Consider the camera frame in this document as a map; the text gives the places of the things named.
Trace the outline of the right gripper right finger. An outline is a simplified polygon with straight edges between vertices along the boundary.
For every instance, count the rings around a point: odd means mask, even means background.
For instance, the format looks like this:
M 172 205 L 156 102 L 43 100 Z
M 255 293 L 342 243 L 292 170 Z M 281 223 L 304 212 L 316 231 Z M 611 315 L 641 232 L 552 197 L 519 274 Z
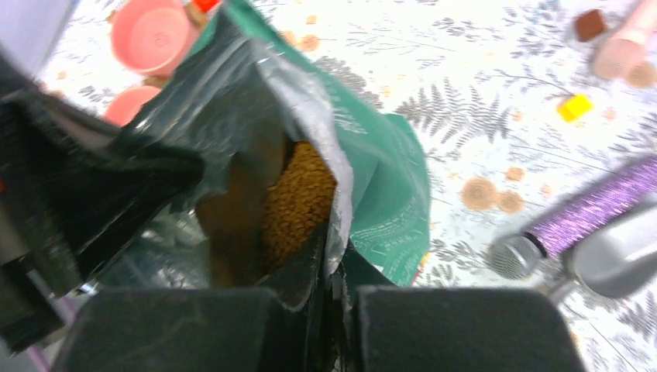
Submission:
M 394 286 L 349 246 L 333 277 L 342 371 L 582 371 L 564 318 L 517 288 Z

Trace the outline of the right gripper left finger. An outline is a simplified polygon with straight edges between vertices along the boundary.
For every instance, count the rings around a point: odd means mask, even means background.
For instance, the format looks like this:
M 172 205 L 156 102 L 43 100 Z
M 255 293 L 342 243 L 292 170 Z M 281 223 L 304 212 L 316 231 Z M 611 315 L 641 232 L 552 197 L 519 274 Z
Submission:
M 55 371 L 326 371 L 326 224 L 255 287 L 116 289 L 90 298 Z

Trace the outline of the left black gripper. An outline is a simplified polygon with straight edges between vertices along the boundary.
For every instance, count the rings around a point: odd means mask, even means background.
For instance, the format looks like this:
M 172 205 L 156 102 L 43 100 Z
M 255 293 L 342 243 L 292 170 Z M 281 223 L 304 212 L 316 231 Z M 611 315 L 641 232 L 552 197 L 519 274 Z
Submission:
M 119 128 L 42 92 L 1 60 L 1 338 L 19 353 L 62 321 L 29 278 L 63 296 L 193 188 L 192 153 L 140 146 Z

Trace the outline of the green silver pet food bag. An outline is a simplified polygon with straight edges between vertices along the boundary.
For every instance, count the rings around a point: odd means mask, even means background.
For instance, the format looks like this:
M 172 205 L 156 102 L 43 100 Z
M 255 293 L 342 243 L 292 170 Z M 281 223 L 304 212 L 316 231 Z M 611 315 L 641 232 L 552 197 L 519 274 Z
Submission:
M 107 288 L 208 288 L 210 228 L 192 207 L 225 196 L 219 225 L 261 202 L 308 142 L 337 183 L 326 233 L 335 269 L 353 244 L 398 286 L 428 250 L 431 185 L 414 130 L 384 115 L 287 45 L 246 1 L 221 5 L 153 103 L 129 125 L 148 144 L 190 150 L 204 163 L 192 191 L 174 199 L 100 275 Z

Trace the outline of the metal scissors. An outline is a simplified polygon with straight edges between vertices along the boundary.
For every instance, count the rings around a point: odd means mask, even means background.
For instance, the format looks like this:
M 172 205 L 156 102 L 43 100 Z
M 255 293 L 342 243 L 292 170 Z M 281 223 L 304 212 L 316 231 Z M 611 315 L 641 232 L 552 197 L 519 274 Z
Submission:
M 547 297 L 560 303 L 582 287 L 604 298 L 624 298 L 656 276 L 656 193 L 619 215 L 566 255 L 567 276 Z

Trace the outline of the pink pet bowl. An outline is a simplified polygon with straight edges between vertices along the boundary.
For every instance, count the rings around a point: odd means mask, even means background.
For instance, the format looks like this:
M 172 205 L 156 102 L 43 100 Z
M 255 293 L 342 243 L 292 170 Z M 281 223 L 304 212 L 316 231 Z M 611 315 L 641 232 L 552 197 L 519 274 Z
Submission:
M 124 67 L 143 76 L 171 76 L 200 31 L 180 1 L 127 1 L 112 18 L 110 43 Z

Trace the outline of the pink scoop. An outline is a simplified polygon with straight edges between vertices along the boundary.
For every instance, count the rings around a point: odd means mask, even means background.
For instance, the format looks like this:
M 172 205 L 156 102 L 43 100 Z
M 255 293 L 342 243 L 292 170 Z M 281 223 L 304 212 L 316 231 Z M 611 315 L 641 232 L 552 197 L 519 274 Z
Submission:
M 161 92 L 160 88 L 143 85 L 129 88 L 115 96 L 102 118 L 114 126 L 127 125 L 143 105 Z

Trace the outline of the brown kibble in bag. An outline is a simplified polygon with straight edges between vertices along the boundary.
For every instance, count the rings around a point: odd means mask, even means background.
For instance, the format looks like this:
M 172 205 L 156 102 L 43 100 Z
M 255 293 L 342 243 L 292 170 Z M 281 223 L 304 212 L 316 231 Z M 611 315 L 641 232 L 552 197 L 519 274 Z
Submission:
M 272 274 L 301 251 L 329 220 L 336 181 L 315 148 L 296 143 L 279 181 L 269 189 L 261 222 L 263 267 Z

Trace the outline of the purple glitter microphone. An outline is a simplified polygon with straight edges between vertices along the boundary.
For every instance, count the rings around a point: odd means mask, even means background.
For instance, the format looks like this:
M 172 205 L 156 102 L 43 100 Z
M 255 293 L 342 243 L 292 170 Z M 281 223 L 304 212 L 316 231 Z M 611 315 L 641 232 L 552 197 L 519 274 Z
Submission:
M 552 210 L 524 231 L 490 247 L 488 262 L 502 277 L 527 277 L 541 260 L 555 258 L 656 192 L 656 155 L 630 163 Z

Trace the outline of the orange red block near bowl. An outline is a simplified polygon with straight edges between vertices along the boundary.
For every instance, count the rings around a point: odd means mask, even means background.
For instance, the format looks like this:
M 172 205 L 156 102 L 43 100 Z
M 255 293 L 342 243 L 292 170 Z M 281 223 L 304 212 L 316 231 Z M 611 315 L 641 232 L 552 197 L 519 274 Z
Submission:
M 192 0 L 196 7 L 203 13 L 208 13 L 215 9 L 222 0 Z

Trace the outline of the floral table mat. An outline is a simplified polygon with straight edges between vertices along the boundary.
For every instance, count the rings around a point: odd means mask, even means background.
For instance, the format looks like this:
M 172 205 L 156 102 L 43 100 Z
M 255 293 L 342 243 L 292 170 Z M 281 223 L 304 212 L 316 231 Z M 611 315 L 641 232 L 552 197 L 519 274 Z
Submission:
M 47 92 L 100 115 L 138 84 L 109 46 L 110 17 L 124 1 L 72 2 L 37 76 Z M 579 43 L 572 31 L 590 9 L 615 27 L 638 1 L 250 2 L 316 67 L 417 133 L 432 185 L 430 245 L 406 257 L 362 250 L 395 279 L 410 280 L 400 267 L 408 262 L 419 264 L 417 286 L 547 290 L 560 260 L 502 279 L 486 265 L 492 240 L 632 157 L 656 154 L 656 86 L 590 74 L 600 42 Z M 565 122 L 556 108 L 573 95 L 593 108 Z M 621 300 L 579 287 L 560 310 L 589 371 L 656 371 L 656 277 Z

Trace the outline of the yellow small block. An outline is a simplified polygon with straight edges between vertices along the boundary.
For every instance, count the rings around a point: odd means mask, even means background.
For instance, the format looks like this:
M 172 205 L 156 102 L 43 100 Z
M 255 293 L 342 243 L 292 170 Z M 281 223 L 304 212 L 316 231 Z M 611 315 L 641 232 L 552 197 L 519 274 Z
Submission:
M 556 108 L 557 114 L 564 122 L 580 119 L 593 108 L 592 101 L 586 95 L 573 95 Z

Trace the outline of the pink cylinder toy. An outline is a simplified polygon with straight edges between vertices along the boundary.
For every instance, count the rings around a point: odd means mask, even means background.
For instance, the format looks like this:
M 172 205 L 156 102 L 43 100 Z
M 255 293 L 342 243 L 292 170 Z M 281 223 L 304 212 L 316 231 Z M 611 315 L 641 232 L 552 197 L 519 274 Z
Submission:
M 646 45 L 656 31 L 656 0 L 640 1 L 623 26 L 607 39 L 593 59 L 599 78 L 624 78 L 646 55 Z

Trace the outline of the brown small block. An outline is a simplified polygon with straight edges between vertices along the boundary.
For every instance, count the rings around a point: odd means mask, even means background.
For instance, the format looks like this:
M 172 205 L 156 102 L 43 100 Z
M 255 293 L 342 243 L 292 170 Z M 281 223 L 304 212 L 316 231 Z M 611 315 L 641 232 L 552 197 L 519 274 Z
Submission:
M 573 24 L 577 39 L 580 42 L 588 42 L 607 30 L 602 11 L 591 9 L 579 15 Z

